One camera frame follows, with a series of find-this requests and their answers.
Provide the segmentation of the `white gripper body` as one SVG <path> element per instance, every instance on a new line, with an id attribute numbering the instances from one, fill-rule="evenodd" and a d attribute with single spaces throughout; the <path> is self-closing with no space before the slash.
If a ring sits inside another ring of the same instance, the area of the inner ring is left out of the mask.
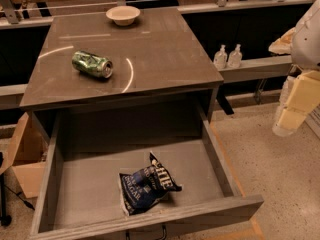
<path id="1" fill-rule="evenodd" d="M 286 130 L 281 128 L 277 125 L 278 120 L 280 118 L 281 112 L 284 109 L 288 109 L 291 111 L 295 111 L 295 109 L 292 107 L 291 101 L 292 101 L 292 89 L 294 87 L 295 78 L 288 76 L 283 84 L 280 98 L 279 98 L 279 105 L 275 112 L 275 119 L 274 124 L 272 127 L 273 133 L 280 137 L 286 137 L 294 133 L 295 130 Z"/>

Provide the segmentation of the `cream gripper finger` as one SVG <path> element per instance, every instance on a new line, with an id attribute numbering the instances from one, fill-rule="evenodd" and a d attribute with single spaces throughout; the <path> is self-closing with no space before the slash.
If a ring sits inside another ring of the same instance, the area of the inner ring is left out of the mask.
<path id="1" fill-rule="evenodd" d="M 281 112 L 277 125 L 286 130 L 297 130 L 305 119 L 306 116 L 304 114 L 284 109 Z"/>
<path id="2" fill-rule="evenodd" d="M 320 72 L 301 73 L 295 80 L 286 107 L 301 114 L 309 114 L 320 104 Z"/>

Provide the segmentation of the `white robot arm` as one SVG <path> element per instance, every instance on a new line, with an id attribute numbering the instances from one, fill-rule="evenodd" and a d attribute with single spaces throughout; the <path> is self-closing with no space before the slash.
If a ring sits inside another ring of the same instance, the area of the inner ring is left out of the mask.
<path id="1" fill-rule="evenodd" d="M 290 54 L 297 77 L 283 84 L 273 132 L 281 137 L 293 134 L 320 104 L 320 0 L 316 0 L 297 22 L 269 46 L 275 54 Z"/>

